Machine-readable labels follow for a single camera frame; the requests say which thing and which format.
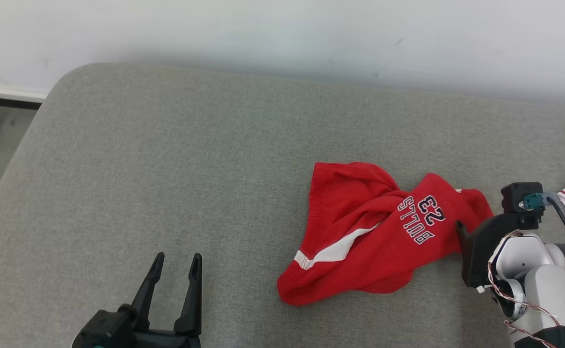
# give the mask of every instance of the white wall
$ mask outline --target white wall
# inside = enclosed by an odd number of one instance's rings
[[[0,93],[131,60],[565,102],[565,0],[0,0]]]

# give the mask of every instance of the black cable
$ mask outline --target black cable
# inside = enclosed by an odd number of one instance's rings
[[[565,216],[563,214],[563,212],[561,211],[561,208],[559,207],[559,205],[557,205],[557,202],[550,197],[547,197],[547,202],[551,203],[551,205],[555,208],[555,210],[557,211],[557,214],[559,215],[559,218],[561,219],[561,222],[564,223],[565,226]]]

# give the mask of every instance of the printed lettering on red garment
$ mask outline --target printed lettering on red garment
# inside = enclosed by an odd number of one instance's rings
[[[439,203],[431,195],[426,196],[417,205],[413,197],[408,196],[399,204],[398,210],[401,212],[400,220],[404,223],[403,229],[418,245],[435,236],[426,230],[426,226],[433,226],[436,222],[446,220]]]

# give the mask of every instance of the gray fabric surface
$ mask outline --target gray fabric surface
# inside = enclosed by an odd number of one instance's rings
[[[203,255],[204,347],[505,347],[461,258],[396,293],[295,308],[276,292],[304,235],[316,161],[368,161],[403,189],[427,172],[483,191],[565,185],[565,109],[132,64],[69,73],[0,182],[0,347],[67,347],[132,296],[158,251],[150,313],[171,329]],[[556,214],[539,231],[565,242]]]

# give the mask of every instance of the white baseboard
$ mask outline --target white baseboard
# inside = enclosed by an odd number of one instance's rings
[[[0,88],[0,99],[10,101],[43,103],[48,93],[26,92],[23,90]]]

